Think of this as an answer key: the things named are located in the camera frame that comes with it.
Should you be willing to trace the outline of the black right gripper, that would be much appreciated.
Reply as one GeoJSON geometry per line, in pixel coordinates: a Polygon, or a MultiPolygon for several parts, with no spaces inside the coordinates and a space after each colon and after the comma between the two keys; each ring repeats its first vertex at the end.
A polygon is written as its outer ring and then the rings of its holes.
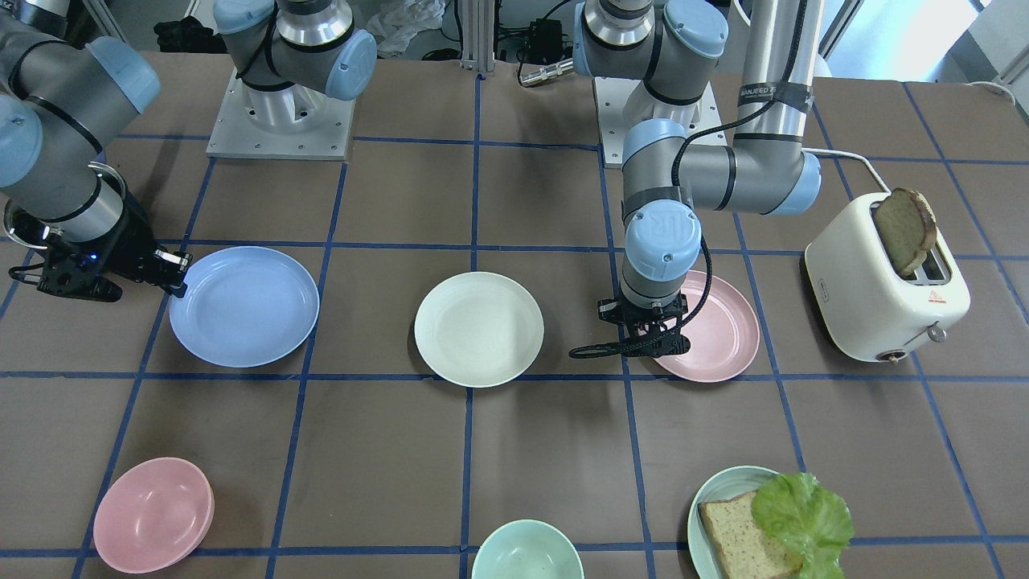
{"type": "Polygon", "coordinates": [[[42,221],[8,202],[8,228],[26,244],[35,245],[35,252],[42,257],[40,263],[9,268],[8,276],[35,286],[38,292],[93,302],[121,300],[122,288],[105,277],[106,273],[157,286],[176,299],[182,299],[188,290],[184,273],[194,257],[187,252],[169,252],[159,245],[142,206],[129,191],[125,193],[125,213],[108,234],[72,242],[64,236],[44,236],[43,227],[42,221]]]}

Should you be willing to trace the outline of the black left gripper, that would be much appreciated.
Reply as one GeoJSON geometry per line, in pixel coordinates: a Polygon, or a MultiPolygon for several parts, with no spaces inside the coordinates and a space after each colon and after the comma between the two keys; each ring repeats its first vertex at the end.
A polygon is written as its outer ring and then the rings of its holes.
{"type": "Polygon", "coordinates": [[[603,322],[624,326],[628,337],[617,343],[599,343],[596,355],[625,355],[628,358],[662,358],[684,355],[691,342],[683,336],[687,304],[683,294],[676,294],[666,306],[639,307],[624,297],[601,300],[598,316],[603,322]]]}

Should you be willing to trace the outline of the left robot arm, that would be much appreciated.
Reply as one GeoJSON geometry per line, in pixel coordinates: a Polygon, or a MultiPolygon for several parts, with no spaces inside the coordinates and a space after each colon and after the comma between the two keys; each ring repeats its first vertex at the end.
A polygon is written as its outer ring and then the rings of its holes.
{"type": "Polygon", "coordinates": [[[711,263],[699,209],[800,214],[816,200],[821,170],[802,149],[813,103],[822,1],[756,1],[736,98],[736,119],[690,126],[730,26],[707,1],[584,1],[576,5],[573,65],[581,76],[636,80],[622,143],[624,256],[603,322],[617,342],[572,349],[573,359],[662,358],[690,349],[695,304],[681,286],[697,260],[711,263]]]}

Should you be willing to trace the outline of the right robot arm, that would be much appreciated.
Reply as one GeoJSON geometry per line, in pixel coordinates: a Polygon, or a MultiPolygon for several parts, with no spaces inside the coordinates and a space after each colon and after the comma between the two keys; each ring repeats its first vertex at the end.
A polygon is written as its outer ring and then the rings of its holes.
{"type": "MultiPolygon", "coordinates": [[[[293,100],[299,124],[321,100],[353,101],[370,84],[375,37],[346,1],[216,1],[212,12],[258,125],[285,125],[269,120],[269,96],[293,100]]],[[[12,280],[116,302],[115,274],[184,296],[191,254],[161,245],[125,179],[98,162],[159,89],[147,59],[120,39],[73,47],[2,11],[4,233],[41,257],[10,268],[12,280]]]]}

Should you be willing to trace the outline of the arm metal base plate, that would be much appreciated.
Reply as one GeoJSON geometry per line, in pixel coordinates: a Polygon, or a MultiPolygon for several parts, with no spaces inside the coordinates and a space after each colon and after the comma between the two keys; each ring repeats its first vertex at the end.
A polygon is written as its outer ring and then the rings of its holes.
{"type": "Polygon", "coordinates": [[[232,70],[206,152],[235,160],[344,162],[355,102],[294,85],[278,92],[248,87],[232,70]]]}
{"type": "Polygon", "coordinates": [[[604,166],[609,169],[620,168],[625,158],[625,137],[639,122],[665,118],[683,126],[687,134],[723,124],[710,85],[706,85],[697,101],[687,105],[658,101],[640,80],[594,77],[592,85],[604,166]]]}

